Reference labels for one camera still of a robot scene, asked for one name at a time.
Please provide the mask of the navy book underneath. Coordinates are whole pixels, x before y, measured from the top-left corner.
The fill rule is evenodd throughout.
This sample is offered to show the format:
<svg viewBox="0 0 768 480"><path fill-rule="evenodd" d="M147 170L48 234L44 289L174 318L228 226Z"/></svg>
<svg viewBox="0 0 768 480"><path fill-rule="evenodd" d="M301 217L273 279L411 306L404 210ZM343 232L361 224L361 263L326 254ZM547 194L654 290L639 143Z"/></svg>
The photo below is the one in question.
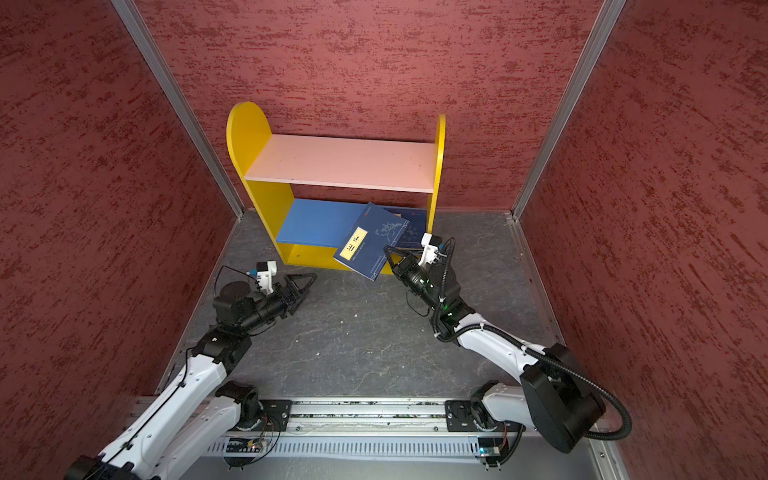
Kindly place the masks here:
<svg viewBox="0 0 768 480"><path fill-rule="evenodd" d="M426 233L427 212L424 209L406 207L386 207L386 210L408 221L408 227L396 247L403 250L421 250L421 240Z"/></svg>

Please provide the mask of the small navy book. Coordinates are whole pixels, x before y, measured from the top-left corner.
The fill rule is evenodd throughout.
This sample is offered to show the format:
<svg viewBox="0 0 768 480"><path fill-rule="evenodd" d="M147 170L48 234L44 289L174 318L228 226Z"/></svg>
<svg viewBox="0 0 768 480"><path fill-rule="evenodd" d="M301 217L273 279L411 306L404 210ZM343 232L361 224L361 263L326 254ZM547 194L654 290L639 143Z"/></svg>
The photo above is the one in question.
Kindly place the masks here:
<svg viewBox="0 0 768 480"><path fill-rule="evenodd" d="M410 222L387 209L368 203L333 258L339 264L375 281L387 263L385 249L394 247Z"/></svg>

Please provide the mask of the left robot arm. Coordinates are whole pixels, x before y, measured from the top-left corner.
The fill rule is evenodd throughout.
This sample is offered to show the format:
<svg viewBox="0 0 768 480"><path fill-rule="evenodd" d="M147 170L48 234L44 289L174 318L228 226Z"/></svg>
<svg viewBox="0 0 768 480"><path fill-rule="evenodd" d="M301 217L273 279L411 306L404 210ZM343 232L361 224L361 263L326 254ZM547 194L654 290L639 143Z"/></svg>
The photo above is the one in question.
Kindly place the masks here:
<svg viewBox="0 0 768 480"><path fill-rule="evenodd" d="M96 457L75 460L66 478L178 479L230 430L280 433L257 389L228 378L253 338L294 314L317 279L272 276L265 268L224 285L213 300L214 325L187 350L177 376Z"/></svg>

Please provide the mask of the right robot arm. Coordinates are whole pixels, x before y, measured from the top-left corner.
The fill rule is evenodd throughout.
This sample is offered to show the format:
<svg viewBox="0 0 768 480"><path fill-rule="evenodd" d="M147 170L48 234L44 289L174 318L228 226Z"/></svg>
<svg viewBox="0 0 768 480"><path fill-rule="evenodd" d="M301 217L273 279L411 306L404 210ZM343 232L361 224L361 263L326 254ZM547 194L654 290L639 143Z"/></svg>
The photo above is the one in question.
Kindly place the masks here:
<svg viewBox="0 0 768 480"><path fill-rule="evenodd" d="M433 336L491 361L522 388L520 396L508 395L500 382L480 389L473 399L479 409L476 421L533 428L563 453L583 438L597 437L593 426L606 412L603 395L584 378L567 349L525 341L486 320L461 297L451 249L428 246L425 253L419 258L395 247L384 249L393 275L429 306Z"/></svg>

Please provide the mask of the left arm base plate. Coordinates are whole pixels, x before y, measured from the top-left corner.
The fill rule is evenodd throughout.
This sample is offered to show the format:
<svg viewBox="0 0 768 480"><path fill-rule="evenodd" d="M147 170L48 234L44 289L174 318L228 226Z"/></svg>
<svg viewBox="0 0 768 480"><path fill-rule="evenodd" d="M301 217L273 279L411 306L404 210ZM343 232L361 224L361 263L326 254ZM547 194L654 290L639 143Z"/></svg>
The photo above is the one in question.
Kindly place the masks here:
<svg viewBox="0 0 768 480"><path fill-rule="evenodd" d="M243 403L235 429L243 432L285 432L292 406L291 400L283 399Z"/></svg>

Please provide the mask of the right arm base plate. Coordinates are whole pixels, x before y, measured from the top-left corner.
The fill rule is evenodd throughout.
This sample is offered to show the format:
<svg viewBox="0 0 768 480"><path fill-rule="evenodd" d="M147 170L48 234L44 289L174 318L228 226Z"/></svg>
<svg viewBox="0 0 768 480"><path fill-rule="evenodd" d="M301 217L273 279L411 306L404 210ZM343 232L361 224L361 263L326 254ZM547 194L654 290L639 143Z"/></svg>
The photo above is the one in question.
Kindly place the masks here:
<svg viewBox="0 0 768 480"><path fill-rule="evenodd" d="M503 422L492 419L485 407L474 400L444 402L447 430L451 433L483 432L502 434Z"/></svg>

